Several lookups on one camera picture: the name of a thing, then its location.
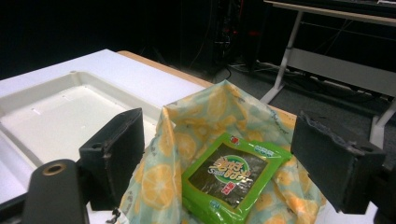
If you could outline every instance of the screw hole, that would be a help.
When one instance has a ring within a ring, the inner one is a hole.
[[[43,175],[57,175],[66,169],[66,165],[63,163],[56,163],[51,166],[48,166],[44,169]]]
[[[93,149],[101,149],[102,148],[102,143],[95,143],[92,145]]]

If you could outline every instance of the metal rod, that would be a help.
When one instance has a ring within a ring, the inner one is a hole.
[[[286,46],[285,54],[283,55],[282,63],[280,64],[279,72],[277,73],[277,76],[276,76],[276,82],[274,85],[275,89],[279,89],[279,87],[282,84],[283,74],[285,73],[286,66],[288,65],[290,52],[291,52],[291,49],[293,48],[294,40],[297,36],[298,29],[299,29],[300,23],[301,23],[301,18],[303,17],[303,15],[304,15],[304,13],[302,11],[298,11],[296,20],[294,22],[293,29],[291,31],[289,43]]]

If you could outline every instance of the floor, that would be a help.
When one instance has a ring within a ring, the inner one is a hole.
[[[194,76],[219,83],[228,79],[234,85],[261,99],[275,83],[277,67],[268,63],[257,63],[252,72],[235,60],[215,75],[205,75],[197,71],[185,71]],[[350,131],[369,138],[372,117],[380,116],[390,105],[391,98],[365,91],[318,80],[300,71],[288,71],[286,86],[270,103],[275,107],[299,114],[301,110],[316,112],[339,121]],[[385,128],[384,150],[388,153],[386,167],[396,164],[396,116]]]

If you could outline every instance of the cable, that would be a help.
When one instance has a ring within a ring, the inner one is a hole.
[[[326,49],[326,52],[324,53],[324,55],[327,55],[327,53],[329,52],[329,50],[332,48],[332,45],[334,44],[335,40],[337,40],[338,36],[341,34],[341,32],[343,32],[353,21],[350,21],[349,24],[347,24],[347,20],[344,20],[344,24],[341,27],[341,29],[337,32],[335,38],[332,40],[332,43],[330,44],[330,46]]]
[[[346,22],[347,22],[347,20],[344,21],[344,24],[340,30],[337,29],[338,32],[335,35],[330,36],[321,45],[319,45],[316,49],[314,49],[313,52],[317,52],[321,47],[323,47],[325,44],[327,44],[330,40],[333,39],[333,42],[330,45],[330,47],[331,47],[332,44],[335,42],[336,38],[338,38],[338,36],[341,34],[341,31],[344,31],[353,21],[350,21],[348,24],[346,24]],[[308,23],[308,22],[304,22],[304,24],[315,25],[315,24]]]
[[[207,29],[206,29],[206,33],[205,33],[205,36],[204,36],[204,40],[202,41],[201,47],[199,48],[197,55],[196,55],[195,58],[191,61],[189,68],[192,67],[192,65],[195,63],[195,61],[197,60],[197,58],[198,58],[199,55],[201,54],[202,49],[204,48],[205,39],[207,38],[207,35],[209,34],[210,25],[212,24],[212,13],[213,13],[213,0],[210,0],[209,23],[207,24]]]
[[[230,78],[230,77],[231,77],[231,75],[232,75],[232,72],[231,72],[230,68],[228,68],[228,66],[225,66],[225,69],[227,69],[227,71],[229,72],[228,76],[225,78],[225,79],[227,79],[227,80],[228,80],[228,78]]]

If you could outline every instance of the cloth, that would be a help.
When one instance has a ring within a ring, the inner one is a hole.
[[[120,223],[201,223],[181,202],[181,174],[222,133],[290,150],[295,116],[264,105],[227,80],[163,107],[120,203]],[[324,204],[293,157],[263,190],[246,223],[314,223]]]

